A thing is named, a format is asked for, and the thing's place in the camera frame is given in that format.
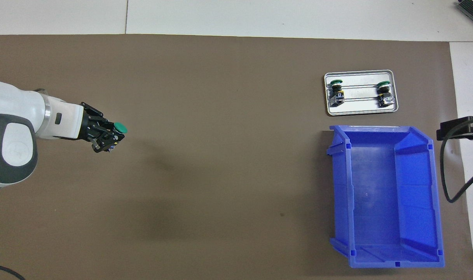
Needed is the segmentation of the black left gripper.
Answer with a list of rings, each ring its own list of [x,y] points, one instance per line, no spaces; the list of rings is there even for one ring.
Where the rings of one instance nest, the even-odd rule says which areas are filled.
[[[113,122],[109,122],[101,111],[91,105],[85,102],[81,102],[80,105],[83,108],[82,122],[80,125],[80,138],[82,140],[92,140],[92,149],[95,153],[101,151],[110,152],[124,139],[125,135],[107,134],[97,138],[98,132],[93,129],[93,125],[99,129],[113,131]]]

